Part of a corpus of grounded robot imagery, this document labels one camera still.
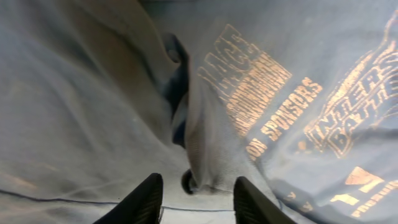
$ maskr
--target dark seam line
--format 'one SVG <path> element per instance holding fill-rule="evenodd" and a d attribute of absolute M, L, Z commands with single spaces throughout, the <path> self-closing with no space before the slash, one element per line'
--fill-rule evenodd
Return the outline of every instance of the dark seam line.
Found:
<path fill-rule="evenodd" d="M 53 199 L 40 199 L 33 198 L 26 195 L 21 195 L 14 192 L 8 192 L 6 190 L 0 190 L 0 194 L 6 194 L 14 197 L 24 198 L 33 202 L 66 202 L 66 203 L 79 203 L 79 204 L 92 204 L 92 205 L 117 205 L 118 202 L 89 202 L 89 201 L 79 201 L 79 200 L 69 200 L 63 198 L 53 198 Z M 185 209 L 185 208 L 172 208 L 167 206 L 162 206 L 164 209 L 175 210 L 175 211 L 185 211 L 185 212 L 233 212 L 233 210 L 195 210 L 195 209 Z"/>

